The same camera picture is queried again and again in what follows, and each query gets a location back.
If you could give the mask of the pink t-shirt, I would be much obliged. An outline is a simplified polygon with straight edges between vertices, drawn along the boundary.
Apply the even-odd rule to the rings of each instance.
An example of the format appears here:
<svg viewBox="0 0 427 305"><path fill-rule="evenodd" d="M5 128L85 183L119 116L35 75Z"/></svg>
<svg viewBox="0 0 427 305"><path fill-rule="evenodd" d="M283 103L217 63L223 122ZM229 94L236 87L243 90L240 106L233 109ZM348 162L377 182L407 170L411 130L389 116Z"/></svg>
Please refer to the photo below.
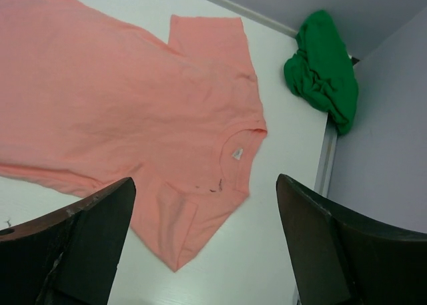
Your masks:
<svg viewBox="0 0 427 305"><path fill-rule="evenodd" d="M248 197L267 128L238 18L168 42L78 0L1 0L1 175L85 197L131 177L131 227L171 270Z"/></svg>

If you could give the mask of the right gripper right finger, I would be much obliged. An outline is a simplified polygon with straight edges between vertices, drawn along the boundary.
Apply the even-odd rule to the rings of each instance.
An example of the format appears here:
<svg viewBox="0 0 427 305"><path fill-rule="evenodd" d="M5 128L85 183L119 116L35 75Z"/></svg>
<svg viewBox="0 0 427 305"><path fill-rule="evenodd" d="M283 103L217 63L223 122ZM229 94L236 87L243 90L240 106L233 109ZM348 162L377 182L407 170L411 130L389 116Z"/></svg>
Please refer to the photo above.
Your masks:
<svg viewBox="0 0 427 305"><path fill-rule="evenodd" d="M425 304L426 235L325 198L290 176L278 209L300 304Z"/></svg>

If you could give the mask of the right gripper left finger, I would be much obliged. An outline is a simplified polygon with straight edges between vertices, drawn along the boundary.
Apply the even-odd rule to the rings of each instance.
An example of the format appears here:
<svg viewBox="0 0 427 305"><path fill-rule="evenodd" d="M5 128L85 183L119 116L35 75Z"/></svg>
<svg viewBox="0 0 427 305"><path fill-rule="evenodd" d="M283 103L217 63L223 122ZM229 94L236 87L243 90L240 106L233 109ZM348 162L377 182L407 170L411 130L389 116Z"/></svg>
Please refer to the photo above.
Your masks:
<svg viewBox="0 0 427 305"><path fill-rule="evenodd" d="M1 231L2 304L106 304L135 201L124 178Z"/></svg>

